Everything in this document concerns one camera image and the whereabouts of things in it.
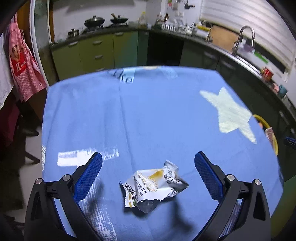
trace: pink checkered apron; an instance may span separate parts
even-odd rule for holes
[[[17,22],[9,25],[9,65],[21,101],[46,88],[46,83],[32,53],[22,39]]]

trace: blue tablecloth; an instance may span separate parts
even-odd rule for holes
[[[218,204],[194,166],[203,151],[226,174],[260,179],[272,214],[282,195],[277,158],[253,117],[248,123],[255,141],[240,129],[220,131],[217,108],[201,93],[221,90],[246,108],[217,72],[195,68],[126,68],[53,85],[43,119],[44,180],[72,174],[98,151],[103,167],[79,205],[104,240],[193,240]],[[119,181],[161,168],[165,160],[190,186],[149,214],[125,208]],[[73,235],[58,200],[56,205]]]

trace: red can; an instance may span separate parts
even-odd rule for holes
[[[266,80],[266,81],[270,81],[272,76],[274,75],[273,72],[271,72],[268,68],[263,68],[261,70],[261,74],[262,74],[262,77]]]

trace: wooden cutting board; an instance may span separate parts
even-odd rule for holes
[[[232,52],[234,42],[237,41],[239,35],[227,29],[214,25],[211,29],[210,36],[213,44]]]

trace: tiled floor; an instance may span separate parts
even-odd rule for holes
[[[23,209],[8,211],[5,214],[11,217],[15,217],[15,221],[24,222],[26,215],[26,208],[31,194],[31,190],[34,184],[34,181],[42,177],[42,164],[41,164],[41,137],[42,129],[41,127],[37,128],[39,136],[36,137],[26,137],[25,141],[25,150],[31,155],[40,159],[40,163],[32,164],[32,161],[25,157],[25,165],[23,165],[19,170],[19,180],[22,188],[23,196]]]

